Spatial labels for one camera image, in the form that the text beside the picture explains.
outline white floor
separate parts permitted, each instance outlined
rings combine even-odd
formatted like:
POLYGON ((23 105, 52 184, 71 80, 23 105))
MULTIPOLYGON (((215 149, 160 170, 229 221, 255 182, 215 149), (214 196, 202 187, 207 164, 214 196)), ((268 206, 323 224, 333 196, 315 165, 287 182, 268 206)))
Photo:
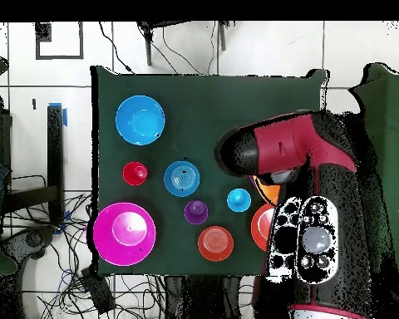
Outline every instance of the white floor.
MULTIPOLYGON (((146 65, 145 41, 134 22, 103 22, 105 34, 113 38, 119 58, 136 73, 173 73, 173 69, 152 48, 152 66, 146 65)), ((168 46, 185 56, 201 73, 207 73, 213 55, 210 42, 213 21, 189 22, 165 29, 168 46)), ((13 116, 12 177, 41 174, 47 177, 46 110, 52 102, 67 108, 68 124, 64 127, 66 198, 91 192, 91 77, 89 66, 102 65, 115 72, 126 73, 116 58, 111 43, 101 35, 98 22, 84 22, 84 60, 37 61, 33 23, 0 23, 0 56, 9 60, 9 70, 0 77, 0 95, 13 116), (36 100, 33 109, 32 100, 36 100)), ((214 49, 217 42, 214 30, 214 49)), ((163 30, 155 31, 154 44, 179 73, 195 73, 179 56, 163 43, 163 30)), ((219 74, 227 76, 305 76, 311 69, 330 71, 327 108, 335 113, 359 112, 359 105, 347 88, 362 79, 367 63, 384 62, 399 71, 399 22, 236 22, 226 30, 225 52, 219 52, 219 74)), ((75 22, 54 22, 52 41, 41 44, 42 55, 77 55, 78 26, 75 22)), ((216 74, 216 52, 209 73, 216 74)), ((41 179, 15 181, 13 188, 41 185, 41 179)), ((67 205, 74 207, 75 201, 67 205)), ((84 210, 73 218, 87 220, 84 210)), ((21 226, 22 220, 12 219, 21 226)), ((10 234, 6 229, 4 236, 10 234)), ((55 235, 53 245, 60 254, 63 267, 69 267, 68 245, 62 235, 55 235)), ((86 245, 77 245, 81 267, 90 264, 91 254, 86 245)), ((24 305, 27 319, 40 319, 44 305, 37 298, 50 301, 56 296, 62 271, 57 255, 47 249, 44 258, 27 265, 23 280, 24 305)), ((128 287, 145 282, 144 277, 124 276, 128 287)), ((252 277, 243 279, 251 284, 252 277)), ((144 287, 137 293, 127 292, 121 276, 110 278, 110 287, 123 307, 142 304, 144 287)), ((243 287, 240 305, 251 300, 251 287, 243 287)), ((145 305, 153 298, 145 295, 145 305)), ((91 307, 89 302, 85 309, 91 307)), ((253 319, 251 306, 241 308, 243 319, 253 319)), ((148 313, 158 317, 158 308, 148 313)), ((58 315, 60 319, 81 319, 80 316, 58 315)), ((97 313, 87 313, 86 319, 98 319, 97 313)), ((134 319, 122 312, 119 319, 134 319)))

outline dark green board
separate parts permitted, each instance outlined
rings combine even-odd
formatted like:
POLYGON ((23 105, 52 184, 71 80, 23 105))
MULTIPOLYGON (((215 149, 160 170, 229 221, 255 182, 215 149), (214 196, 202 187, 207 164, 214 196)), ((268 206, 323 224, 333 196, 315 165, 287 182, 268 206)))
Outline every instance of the dark green board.
MULTIPOLYGON (((368 136, 377 154, 377 172, 388 213, 388 223, 399 270, 399 74, 379 63, 364 71, 361 85, 351 89, 365 110, 368 136)), ((380 243, 386 229, 379 223, 380 243)))
POLYGON ((326 72, 307 77, 256 76, 156 76, 114 75, 98 66, 99 96, 99 211, 116 202, 132 202, 146 209, 155 221, 156 241, 151 254, 129 267, 112 266, 100 259, 99 273, 148 273, 167 275, 260 274, 265 253, 250 235, 250 221, 264 203, 248 179, 224 174, 214 159, 219 137, 241 125, 265 120, 299 109, 319 109, 320 89, 326 72), (115 114, 130 96, 146 95, 165 112, 165 129, 150 145, 125 142, 116 130, 115 114), (198 189, 177 198, 164 186, 164 172, 176 160, 186 158, 200 173, 198 189), (149 170, 148 179, 137 187, 122 178, 132 160, 149 170), (245 188, 252 205, 245 213, 232 212, 226 198, 231 189, 245 188), (201 225, 185 221, 185 205, 203 200, 209 217, 201 225), (234 251, 224 261, 204 259, 197 246, 202 230, 212 225, 227 228, 234 238, 234 251))

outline light blue cup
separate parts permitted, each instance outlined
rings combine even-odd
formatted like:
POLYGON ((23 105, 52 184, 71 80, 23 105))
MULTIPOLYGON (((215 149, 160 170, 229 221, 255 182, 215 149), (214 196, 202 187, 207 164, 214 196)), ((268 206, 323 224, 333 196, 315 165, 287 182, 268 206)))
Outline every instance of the light blue cup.
POLYGON ((245 189, 233 189, 228 195, 228 206, 237 213, 245 212, 251 204, 251 196, 245 189))
POLYGON ((116 128, 127 142, 148 145, 161 136, 165 115, 160 104, 149 96, 131 96, 116 112, 116 128))

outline cable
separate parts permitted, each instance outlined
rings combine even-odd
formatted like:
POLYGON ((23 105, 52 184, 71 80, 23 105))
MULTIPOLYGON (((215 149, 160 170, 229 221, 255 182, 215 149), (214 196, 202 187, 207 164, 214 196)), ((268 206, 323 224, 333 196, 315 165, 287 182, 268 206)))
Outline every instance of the cable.
POLYGON ((191 67, 192 67, 196 72, 198 72, 200 75, 204 75, 204 73, 199 72, 195 67, 193 67, 193 66, 191 65, 191 63, 188 61, 188 59, 186 59, 186 57, 184 57, 183 55, 179 54, 178 52, 175 52, 173 49, 171 49, 171 48, 167 45, 167 43, 165 42, 165 38, 164 38, 164 27, 163 27, 163 41, 164 41, 165 46, 166 46, 171 52, 173 52, 173 53, 176 54, 176 55, 179 55, 182 59, 184 59, 186 62, 188 62, 189 66, 191 66, 191 67))
POLYGON ((213 35, 214 35, 214 29, 215 29, 215 27, 216 27, 216 21, 214 21, 214 25, 213 25, 213 31, 211 32, 211 38, 210 38, 210 41, 211 41, 211 46, 213 47, 213 57, 211 57, 211 60, 209 61, 209 67, 210 67, 210 65, 211 65, 211 62, 213 61, 213 59, 214 59, 214 44, 213 44, 213 35))
MULTIPOLYGON (((139 26, 137 26, 137 29, 139 30, 139 33, 143 36, 143 38, 145 38, 145 35, 142 33, 142 31, 140 30, 139 26)), ((165 58, 165 60, 169 63, 169 65, 171 66, 171 68, 173 69, 173 71, 176 73, 176 75, 179 75, 179 73, 177 72, 177 70, 173 67, 173 65, 170 64, 170 62, 167 60, 167 57, 165 57, 165 55, 161 52, 160 49, 158 49, 158 47, 156 47, 154 45, 154 43, 152 42, 152 40, 150 40, 150 44, 165 58)))
POLYGON ((102 32, 102 36, 105 37, 106 39, 108 39, 108 41, 111 42, 112 46, 114 47, 114 50, 116 51, 116 58, 117 60, 121 63, 122 66, 124 66, 124 68, 128 71, 131 72, 133 75, 135 75, 135 73, 120 59, 120 57, 118 56, 118 52, 116 50, 116 44, 114 44, 114 42, 112 41, 112 39, 110 39, 104 32, 103 32, 103 26, 101 24, 101 22, 99 22, 99 26, 101 27, 101 32, 102 32))
POLYGON ((19 176, 19 177, 12 177, 11 179, 28 179, 31 177, 41 177, 43 179, 44 186, 46 186, 46 179, 44 178, 44 176, 41 175, 19 176))

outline pink bowl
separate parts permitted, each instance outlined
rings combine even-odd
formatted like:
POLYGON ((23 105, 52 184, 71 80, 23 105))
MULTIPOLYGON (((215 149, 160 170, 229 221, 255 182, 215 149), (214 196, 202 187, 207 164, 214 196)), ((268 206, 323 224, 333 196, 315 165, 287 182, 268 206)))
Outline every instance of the pink bowl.
POLYGON ((107 262, 129 266, 144 260, 155 243, 155 225, 142 207, 115 203, 103 209, 93 226, 93 242, 107 262))

